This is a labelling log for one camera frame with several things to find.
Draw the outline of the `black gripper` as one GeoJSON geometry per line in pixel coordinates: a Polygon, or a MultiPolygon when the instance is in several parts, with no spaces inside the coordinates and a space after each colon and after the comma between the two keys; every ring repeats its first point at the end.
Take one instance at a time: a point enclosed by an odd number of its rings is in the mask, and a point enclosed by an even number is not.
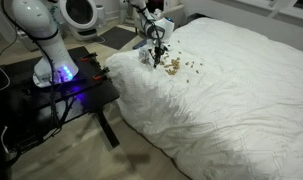
{"type": "Polygon", "coordinates": [[[154,60],[156,64],[160,63],[161,56],[164,54],[165,50],[163,47],[155,47],[154,48],[154,60]]]}

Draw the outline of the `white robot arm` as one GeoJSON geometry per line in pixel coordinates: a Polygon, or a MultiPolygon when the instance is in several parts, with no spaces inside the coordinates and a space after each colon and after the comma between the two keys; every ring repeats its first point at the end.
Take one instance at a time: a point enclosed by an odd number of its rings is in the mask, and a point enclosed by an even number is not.
{"type": "MultiPolygon", "coordinates": [[[[140,16],[147,37],[152,40],[154,67],[160,63],[166,51],[165,43],[174,31],[171,18],[155,20],[142,0],[128,0],[140,16]]],[[[41,0],[12,0],[11,18],[1,0],[1,8],[7,18],[22,30],[40,49],[42,58],[34,66],[33,82],[40,88],[70,82],[78,74],[79,68],[67,51],[59,28],[41,0]]]]}

